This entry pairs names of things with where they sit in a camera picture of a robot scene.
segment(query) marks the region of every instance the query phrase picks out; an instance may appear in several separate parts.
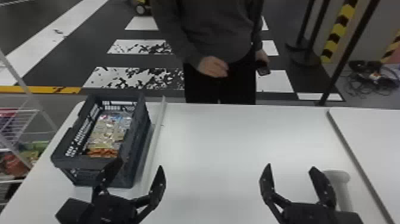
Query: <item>snack package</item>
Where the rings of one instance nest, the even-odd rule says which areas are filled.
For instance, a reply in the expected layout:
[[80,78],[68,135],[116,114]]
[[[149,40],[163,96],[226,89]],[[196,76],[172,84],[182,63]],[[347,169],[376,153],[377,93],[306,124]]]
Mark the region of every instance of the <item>snack package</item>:
[[89,137],[86,154],[90,157],[117,157],[131,121],[132,114],[128,112],[105,111],[97,119]]

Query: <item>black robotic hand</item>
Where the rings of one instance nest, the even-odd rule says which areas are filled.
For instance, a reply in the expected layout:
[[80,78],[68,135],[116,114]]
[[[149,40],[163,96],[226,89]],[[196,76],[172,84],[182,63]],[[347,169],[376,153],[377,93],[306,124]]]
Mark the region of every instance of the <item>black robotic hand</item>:
[[155,210],[166,186],[163,168],[158,168],[148,195],[128,200],[111,195],[107,190],[122,164],[122,159],[116,158],[100,172],[93,187],[91,203],[69,198],[55,215],[60,224],[137,224]]

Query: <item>person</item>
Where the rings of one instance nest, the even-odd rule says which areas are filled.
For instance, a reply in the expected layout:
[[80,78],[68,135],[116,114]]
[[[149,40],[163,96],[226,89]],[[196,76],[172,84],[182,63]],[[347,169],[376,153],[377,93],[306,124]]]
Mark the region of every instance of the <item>person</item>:
[[255,104],[264,0],[151,0],[156,24],[183,61],[188,103]]

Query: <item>white stripe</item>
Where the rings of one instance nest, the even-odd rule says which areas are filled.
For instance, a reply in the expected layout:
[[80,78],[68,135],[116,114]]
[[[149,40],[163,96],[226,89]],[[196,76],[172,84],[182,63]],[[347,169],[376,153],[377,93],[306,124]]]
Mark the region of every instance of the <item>white stripe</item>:
[[[17,49],[13,50],[13,52],[9,53],[7,58],[18,74],[23,77],[60,44],[65,36],[72,33],[106,2],[107,0],[82,0]],[[15,84],[15,79],[9,71],[7,69],[1,71],[0,85],[13,84]]]
[[262,30],[269,30],[267,23],[265,22],[265,18],[262,16]]
[[183,72],[178,68],[97,67],[83,87],[183,90]]
[[[313,93],[297,93],[297,96],[301,100],[320,100],[322,94],[313,94]],[[328,97],[329,101],[343,101],[342,97],[339,94],[330,94]]]
[[[262,41],[263,49],[269,56],[278,56],[274,41]],[[109,54],[172,54],[165,40],[116,40],[108,50]]]
[[108,54],[172,54],[165,40],[116,40]]
[[275,46],[274,41],[262,41],[262,48],[268,54],[268,56],[278,56],[278,49]]
[[126,26],[126,30],[158,30],[151,16],[135,16]]
[[257,73],[257,92],[293,93],[292,85],[285,70],[273,70],[267,76]]
[[[97,67],[83,87],[183,90],[183,72],[181,69]],[[257,92],[294,91],[286,72],[276,70],[271,71],[268,76],[257,74]]]

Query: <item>white table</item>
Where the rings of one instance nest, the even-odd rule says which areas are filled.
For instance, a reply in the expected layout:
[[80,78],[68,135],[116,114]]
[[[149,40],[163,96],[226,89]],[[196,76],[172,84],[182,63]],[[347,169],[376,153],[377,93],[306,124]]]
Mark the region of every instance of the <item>white table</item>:
[[392,221],[400,223],[400,111],[333,108],[329,113]]
[[[7,205],[0,223],[57,223],[54,214],[68,197],[89,199],[89,188],[75,188],[49,160],[80,106]],[[278,193],[292,201],[317,201],[308,177],[311,166],[348,172],[354,210],[364,223],[385,223],[327,111],[168,104],[151,170],[153,175],[159,164],[164,166],[167,190],[143,223],[277,223],[258,189],[267,163],[272,163]],[[128,197],[133,191],[113,192]]]

